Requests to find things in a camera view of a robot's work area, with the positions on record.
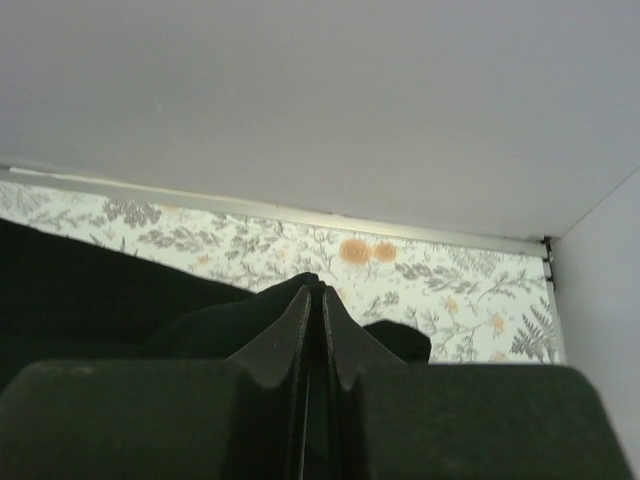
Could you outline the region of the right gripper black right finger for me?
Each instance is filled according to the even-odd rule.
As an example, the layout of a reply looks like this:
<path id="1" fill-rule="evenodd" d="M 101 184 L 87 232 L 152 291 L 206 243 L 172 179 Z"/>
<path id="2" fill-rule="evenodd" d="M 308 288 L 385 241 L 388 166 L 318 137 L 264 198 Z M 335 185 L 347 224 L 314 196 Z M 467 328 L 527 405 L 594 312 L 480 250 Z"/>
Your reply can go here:
<path id="1" fill-rule="evenodd" d="M 406 363 L 322 299 L 335 479 L 629 479 L 601 397 L 559 365 Z"/>

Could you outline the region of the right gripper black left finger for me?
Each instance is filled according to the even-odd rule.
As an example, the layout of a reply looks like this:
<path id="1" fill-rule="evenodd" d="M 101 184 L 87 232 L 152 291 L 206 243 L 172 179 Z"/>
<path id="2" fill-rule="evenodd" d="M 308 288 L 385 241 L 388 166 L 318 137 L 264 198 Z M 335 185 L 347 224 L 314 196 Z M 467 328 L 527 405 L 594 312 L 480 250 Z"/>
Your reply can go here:
<path id="1" fill-rule="evenodd" d="M 1 396 L 5 479 L 298 479 L 311 296 L 223 361 L 47 361 Z"/>

